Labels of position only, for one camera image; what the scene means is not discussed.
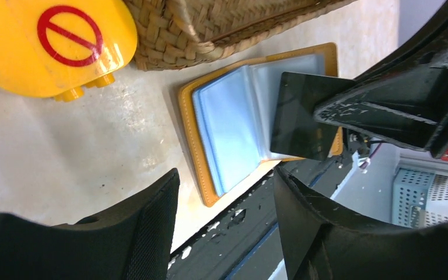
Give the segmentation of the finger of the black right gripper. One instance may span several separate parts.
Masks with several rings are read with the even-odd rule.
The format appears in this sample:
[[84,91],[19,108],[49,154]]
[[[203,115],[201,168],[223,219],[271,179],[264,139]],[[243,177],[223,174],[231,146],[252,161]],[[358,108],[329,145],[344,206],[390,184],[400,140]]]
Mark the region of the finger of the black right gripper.
[[342,126],[434,158],[448,151],[448,1],[400,48],[314,109]]

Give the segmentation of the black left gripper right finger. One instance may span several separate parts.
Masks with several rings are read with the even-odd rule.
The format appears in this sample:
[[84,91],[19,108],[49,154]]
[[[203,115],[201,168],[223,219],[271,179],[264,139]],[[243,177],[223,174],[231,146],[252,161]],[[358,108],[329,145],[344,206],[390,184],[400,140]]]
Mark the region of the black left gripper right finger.
[[410,229],[359,214],[274,170],[289,279],[448,279],[448,223]]

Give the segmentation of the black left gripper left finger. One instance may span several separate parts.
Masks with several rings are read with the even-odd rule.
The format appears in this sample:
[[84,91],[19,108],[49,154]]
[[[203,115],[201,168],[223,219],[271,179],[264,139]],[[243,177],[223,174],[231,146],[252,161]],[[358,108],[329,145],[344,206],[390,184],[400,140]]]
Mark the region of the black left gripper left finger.
[[72,225],[0,213],[0,279],[165,279],[179,186],[171,169]]

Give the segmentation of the single black VIP card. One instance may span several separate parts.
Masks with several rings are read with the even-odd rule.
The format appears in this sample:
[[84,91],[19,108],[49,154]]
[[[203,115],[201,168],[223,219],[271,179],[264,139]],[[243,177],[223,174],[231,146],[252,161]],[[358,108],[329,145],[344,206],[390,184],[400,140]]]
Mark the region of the single black VIP card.
[[271,152],[320,161],[340,155],[344,149],[342,128],[316,121],[314,108],[354,84],[351,79],[283,72],[271,132]]

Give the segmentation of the yellow leather card holder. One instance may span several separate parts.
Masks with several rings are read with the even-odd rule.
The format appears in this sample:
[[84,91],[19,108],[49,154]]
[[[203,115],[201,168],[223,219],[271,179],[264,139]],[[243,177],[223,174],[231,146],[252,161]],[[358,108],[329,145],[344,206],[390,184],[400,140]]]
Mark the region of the yellow leather card holder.
[[330,42],[245,59],[180,89],[179,108],[205,206],[279,162],[295,160],[270,150],[284,72],[337,76],[337,46]]

